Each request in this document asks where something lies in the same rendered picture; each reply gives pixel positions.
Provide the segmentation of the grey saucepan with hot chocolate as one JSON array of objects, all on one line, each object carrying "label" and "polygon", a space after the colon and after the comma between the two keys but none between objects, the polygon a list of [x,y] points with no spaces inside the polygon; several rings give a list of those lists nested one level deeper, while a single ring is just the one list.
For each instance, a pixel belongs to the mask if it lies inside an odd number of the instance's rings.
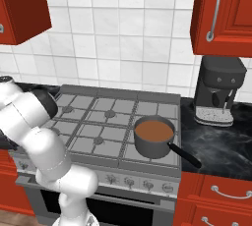
[{"label": "grey saucepan with hot chocolate", "polygon": [[161,159],[173,151],[194,167],[202,167],[196,157],[174,143],[176,129],[167,118],[159,115],[144,116],[135,122],[133,133],[135,148],[144,157]]}]

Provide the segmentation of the grey gas hob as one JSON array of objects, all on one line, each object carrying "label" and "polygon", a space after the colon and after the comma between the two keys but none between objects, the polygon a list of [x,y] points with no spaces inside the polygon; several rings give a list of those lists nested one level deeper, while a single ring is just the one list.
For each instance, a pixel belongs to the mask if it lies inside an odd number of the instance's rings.
[{"label": "grey gas hob", "polygon": [[[180,96],[178,94],[113,89],[79,85],[46,85],[56,98],[58,113],[45,126],[61,138],[72,161],[93,169],[101,186],[134,192],[176,197],[181,178],[181,160],[174,152],[161,159],[149,159],[134,146],[133,128],[148,115],[167,118],[175,126],[174,143],[180,142]],[[110,185],[106,176],[113,174],[118,183]],[[124,183],[129,177],[132,188]],[[143,182],[154,187],[148,191]],[[162,190],[173,187],[172,193]]]}]

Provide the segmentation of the black coffee machine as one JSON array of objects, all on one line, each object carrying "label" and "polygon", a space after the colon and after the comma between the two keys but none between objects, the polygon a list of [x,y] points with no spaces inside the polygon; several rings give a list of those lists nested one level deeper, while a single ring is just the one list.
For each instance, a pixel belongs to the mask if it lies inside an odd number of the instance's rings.
[{"label": "black coffee machine", "polygon": [[246,72],[239,57],[204,55],[194,96],[195,120],[203,125],[230,127],[233,100]]}]

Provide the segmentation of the black oven door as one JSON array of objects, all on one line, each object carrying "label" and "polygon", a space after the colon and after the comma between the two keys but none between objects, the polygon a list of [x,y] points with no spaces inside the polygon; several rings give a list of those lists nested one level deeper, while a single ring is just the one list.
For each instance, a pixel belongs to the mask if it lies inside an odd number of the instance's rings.
[{"label": "black oven door", "polygon": [[[40,224],[52,226],[60,216],[59,194],[30,190],[32,210]],[[100,226],[172,226],[174,212],[147,209],[103,200],[87,199]]]}]

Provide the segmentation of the red drawer front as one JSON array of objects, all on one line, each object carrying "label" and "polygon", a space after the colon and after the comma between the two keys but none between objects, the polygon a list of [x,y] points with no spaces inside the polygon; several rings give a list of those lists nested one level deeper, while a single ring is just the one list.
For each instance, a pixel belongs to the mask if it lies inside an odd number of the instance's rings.
[{"label": "red drawer front", "polygon": [[205,198],[209,201],[216,201],[223,205],[234,205],[244,209],[252,209],[252,198],[246,200],[224,198],[211,191],[212,185],[217,185],[228,193],[231,193],[232,191],[241,191],[243,193],[245,191],[252,191],[252,181],[206,175],[204,177],[202,188],[199,192],[200,198]]},{"label": "red drawer front", "polygon": [[240,226],[252,226],[252,210],[237,207],[210,206],[196,204],[190,208],[190,223],[192,226],[207,226],[201,221],[203,216],[212,220],[225,218],[240,223]]}]

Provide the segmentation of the red base cupboard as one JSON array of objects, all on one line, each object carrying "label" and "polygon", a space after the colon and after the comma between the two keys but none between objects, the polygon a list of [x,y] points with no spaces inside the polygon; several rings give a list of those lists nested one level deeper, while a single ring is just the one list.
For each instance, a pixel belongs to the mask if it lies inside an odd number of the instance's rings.
[{"label": "red base cupboard", "polygon": [[34,216],[23,187],[16,185],[17,168],[7,150],[0,149],[0,209]]}]

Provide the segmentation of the red wall cupboard door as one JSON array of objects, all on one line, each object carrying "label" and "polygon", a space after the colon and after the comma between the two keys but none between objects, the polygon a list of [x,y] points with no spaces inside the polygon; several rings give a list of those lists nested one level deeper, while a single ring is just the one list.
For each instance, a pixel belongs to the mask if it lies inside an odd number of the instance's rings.
[{"label": "red wall cupboard door", "polygon": [[190,36],[195,55],[252,58],[252,0],[220,0],[214,40],[211,29],[216,0],[194,0]]}]

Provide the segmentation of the red wall cupboard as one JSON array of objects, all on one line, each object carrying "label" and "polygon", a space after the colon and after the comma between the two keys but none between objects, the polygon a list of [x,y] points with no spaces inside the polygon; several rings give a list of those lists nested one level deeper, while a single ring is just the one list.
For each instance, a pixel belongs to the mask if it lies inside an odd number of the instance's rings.
[{"label": "red wall cupboard", "polygon": [[0,44],[19,45],[50,28],[47,0],[0,0]]}]

